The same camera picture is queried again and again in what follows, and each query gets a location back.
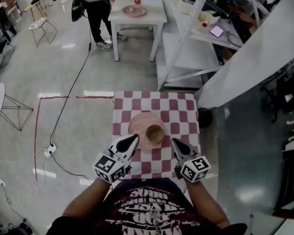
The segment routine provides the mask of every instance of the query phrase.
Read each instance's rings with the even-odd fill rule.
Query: black bag
[[[76,22],[82,16],[84,16],[85,6],[84,0],[73,0],[72,3],[72,21]]]
[[[3,6],[0,7],[0,28],[3,32],[10,29],[11,22]]]

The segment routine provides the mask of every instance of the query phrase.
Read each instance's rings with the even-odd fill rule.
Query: glossy gray floor
[[[51,45],[42,39],[38,48],[30,30],[31,16],[23,14],[17,25],[21,30],[13,39],[15,52],[5,48],[6,61],[0,69],[0,82],[5,83],[6,93],[18,101],[34,108],[22,132],[13,129],[0,118],[0,179],[12,201],[12,207],[27,218],[36,234],[47,232],[53,220],[88,185],[82,177],[63,172],[52,158],[46,159],[43,182],[44,151],[36,156],[37,179],[35,180],[34,149],[36,152],[49,146],[49,139],[55,121],[63,106],[63,98],[40,99],[47,96],[66,96],[88,53],[89,24],[86,18],[71,21],[72,0],[57,0],[49,8],[49,21],[58,29]],[[102,36],[109,39],[105,25]],[[50,38],[52,27],[46,25]],[[107,148],[112,139],[112,99],[78,98],[94,92],[115,92],[122,90],[157,91],[155,63],[149,61],[152,46],[152,32],[146,29],[125,30],[129,36],[119,41],[120,61],[115,62],[113,50],[96,48],[94,42],[70,99],[58,123],[53,141],[58,149],[54,156],[67,170],[95,178],[91,168],[96,154]],[[22,112],[24,120],[28,112]],[[17,121],[16,112],[8,116]],[[215,140],[215,125],[201,132],[202,150],[212,164],[209,179],[204,180],[208,191],[216,199],[218,188],[218,156]],[[174,180],[181,189],[183,181]],[[19,224],[22,219],[13,213],[0,185],[0,221]]]
[[[262,109],[268,100],[255,86],[216,110],[218,202],[233,223],[250,224],[253,214],[251,231],[257,235],[273,234],[283,221],[270,214],[280,192],[281,146],[292,129],[286,121],[294,119],[294,114],[279,112],[271,123],[272,109]]]

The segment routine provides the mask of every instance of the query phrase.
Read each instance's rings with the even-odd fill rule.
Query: smartphone
[[[210,30],[210,33],[212,33],[214,36],[219,37],[224,32],[223,29],[221,29],[219,26],[215,26]]]

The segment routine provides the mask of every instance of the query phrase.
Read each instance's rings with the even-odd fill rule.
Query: white panel
[[[196,94],[199,107],[219,107],[294,58],[294,0],[281,0],[240,50]]]

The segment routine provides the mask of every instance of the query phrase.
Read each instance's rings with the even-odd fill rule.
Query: pink plate
[[[147,13],[147,10],[140,4],[133,4],[123,8],[123,12],[132,18],[140,17]]]
[[[139,149],[151,150],[154,148],[161,148],[161,143],[155,145],[152,142],[150,142],[146,136],[146,130],[148,129],[148,127],[154,124],[159,125],[164,132],[166,131],[161,119],[150,112],[143,112],[138,114],[129,123],[128,133],[139,135]]]

